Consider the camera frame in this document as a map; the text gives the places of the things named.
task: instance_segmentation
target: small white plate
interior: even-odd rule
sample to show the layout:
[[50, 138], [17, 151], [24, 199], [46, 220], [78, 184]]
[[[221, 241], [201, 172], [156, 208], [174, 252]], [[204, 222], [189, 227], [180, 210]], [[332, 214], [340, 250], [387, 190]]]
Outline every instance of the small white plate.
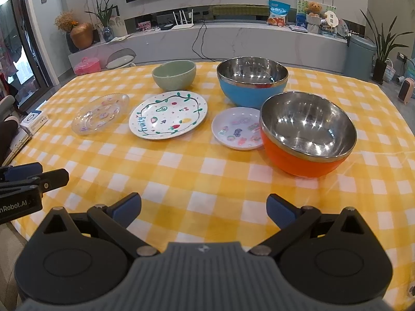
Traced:
[[142, 102], [132, 112], [129, 128], [140, 138], [169, 139], [198, 126], [207, 110], [206, 100], [194, 92], [164, 92]]
[[215, 138], [234, 150], [254, 150], [263, 145], [259, 133], [259, 110], [234, 107], [218, 114], [212, 122]]

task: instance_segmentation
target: trash can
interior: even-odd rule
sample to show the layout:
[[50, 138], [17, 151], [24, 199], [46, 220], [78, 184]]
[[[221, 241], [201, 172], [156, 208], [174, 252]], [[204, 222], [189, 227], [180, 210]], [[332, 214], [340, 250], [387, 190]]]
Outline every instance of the trash can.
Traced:
[[352, 35], [347, 50], [344, 76], [357, 78], [367, 82], [372, 72], [373, 55], [376, 54], [376, 45], [370, 40]]

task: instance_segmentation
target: yellow checkered tablecloth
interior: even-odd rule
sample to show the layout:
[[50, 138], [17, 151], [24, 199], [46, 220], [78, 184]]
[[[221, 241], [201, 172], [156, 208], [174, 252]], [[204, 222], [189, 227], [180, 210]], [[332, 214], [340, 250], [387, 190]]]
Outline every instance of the yellow checkered tablecloth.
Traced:
[[54, 206], [83, 212], [138, 192], [142, 213], [128, 229], [158, 249], [170, 241], [235, 240], [249, 248], [278, 230], [266, 215], [270, 193], [323, 213], [354, 206], [393, 264], [386, 300], [397, 310], [407, 306], [408, 284], [415, 280], [415, 139], [390, 100], [374, 84], [289, 68], [286, 90], [328, 98], [348, 113], [358, 131], [354, 151], [337, 170], [319, 179], [296, 178], [273, 168], [264, 150], [236, 151], [215, 141], [212, 120], [232, 106], [219, 87], [216, 67], [198, 63], [190, 88], [206, 99], [206, 120], [163, 141], [134, 136], [128, 117], [96, 135], [81, 137], [71, 130], [72, 118], [99, 96], [126, 93], [131, 112], [159, 94], [151, 77], [154, 66], [81, 76], [59, 90], [42, 107], [50, 120], [14, 164], [38, 161], [45, 171], [66, 168], [70, 181], [44, 195], [42, 211], [15, 221], [17, 230], [29, 238]]

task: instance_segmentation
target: glass door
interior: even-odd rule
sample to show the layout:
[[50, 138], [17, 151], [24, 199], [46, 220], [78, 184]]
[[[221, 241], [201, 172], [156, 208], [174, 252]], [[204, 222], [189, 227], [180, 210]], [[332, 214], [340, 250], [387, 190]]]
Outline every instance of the glass door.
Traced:
[[29, 24], [24, 0], [0, 0], [0, 73], [14, 87], [19, 109], [27, 111], [51, 86]]

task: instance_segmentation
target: book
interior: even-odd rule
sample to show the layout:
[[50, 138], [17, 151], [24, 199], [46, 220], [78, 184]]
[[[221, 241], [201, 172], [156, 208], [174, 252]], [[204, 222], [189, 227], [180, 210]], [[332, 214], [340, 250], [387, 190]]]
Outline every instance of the book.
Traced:
[[299, 31], [300, 33], [308, 33], [308, 30], [300, 26], [289, 26], [292, 31]]
[[8, 166], [17, 153], [23, 148], [24, 144], [26, 144], [30, 139], [32, 139], [32, 136], [19, 127], [16, 136], [10, 144], [9, 150], [6, 153], [6, 158], [2, 166]]

